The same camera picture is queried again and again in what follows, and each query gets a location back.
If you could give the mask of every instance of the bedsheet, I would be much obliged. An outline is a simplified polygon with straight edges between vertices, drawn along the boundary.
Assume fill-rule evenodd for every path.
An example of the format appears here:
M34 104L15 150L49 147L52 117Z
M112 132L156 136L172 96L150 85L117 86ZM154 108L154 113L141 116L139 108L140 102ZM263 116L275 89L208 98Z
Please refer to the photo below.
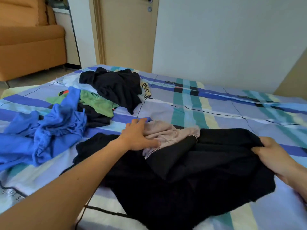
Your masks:
M66 90L63 79L102 66L108 70L122 67L97 65L74 71L44 85L0 100L0 132L18 112L37 110L47 114L50 105L46 98ZM82 140L98 132L120 134L133 118L150 117L177 127L198 125L201 128L248 129L259 136L269 136L293 157L307 166L307 101L249 90L204 85L201 82L139 73L148 82L152 96L142 100L134 115L119 107L114 111L111 124L86 131ZM19 164L0 172L0 213L54 180L72 165L77 155L75 146L39 167ZM236 210L206 219L194 229L307 229L307 211L301 198L280 179L275 177L276 190L257 202L245 204ZM128 216L112 191L99 187L78 217L77 229L147 229Z

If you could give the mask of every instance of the white wall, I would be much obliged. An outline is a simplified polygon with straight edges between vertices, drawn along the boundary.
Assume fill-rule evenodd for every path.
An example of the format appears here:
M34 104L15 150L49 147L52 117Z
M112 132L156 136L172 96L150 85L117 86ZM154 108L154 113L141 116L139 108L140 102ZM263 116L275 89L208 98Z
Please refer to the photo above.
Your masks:
M94 37L88 0L68 0L72 24L80 56L81 67L98 64L95 55Z
M153 73L274 92L307 47L307 0L160 0Z

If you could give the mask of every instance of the tiled floor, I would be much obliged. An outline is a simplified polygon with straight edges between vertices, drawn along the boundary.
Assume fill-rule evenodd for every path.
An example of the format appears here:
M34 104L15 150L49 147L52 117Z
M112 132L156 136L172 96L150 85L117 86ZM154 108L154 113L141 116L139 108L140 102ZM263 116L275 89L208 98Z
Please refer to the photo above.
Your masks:
M43 70L36 73L32 73L23 77L18 77L16 79L10 80L10 87L20 87L28 85L42 85L49 81L52 81L58 77L64 76L68 73L71 73L73 70L65 70L63 67L54 67L49 70ZM8 87L4 82L0 81L0 97L4 90Z

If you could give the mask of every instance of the forearm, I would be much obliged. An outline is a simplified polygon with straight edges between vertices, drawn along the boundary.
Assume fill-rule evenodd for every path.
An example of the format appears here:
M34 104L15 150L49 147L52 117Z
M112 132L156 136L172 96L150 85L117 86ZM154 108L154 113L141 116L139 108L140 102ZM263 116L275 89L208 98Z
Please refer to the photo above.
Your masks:
M307 202L307 168L297 164L287 175L287 183Z
M101 180L127 151L125 143L106 147L33 193L2 215L3 229L69 229Z

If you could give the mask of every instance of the orange sofa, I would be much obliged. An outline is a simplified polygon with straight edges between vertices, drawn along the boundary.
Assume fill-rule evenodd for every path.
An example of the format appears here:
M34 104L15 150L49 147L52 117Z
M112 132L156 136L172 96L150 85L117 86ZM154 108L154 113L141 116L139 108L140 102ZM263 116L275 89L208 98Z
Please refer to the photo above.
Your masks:
M0 81L65 64L64 34L45 0L0 0Z

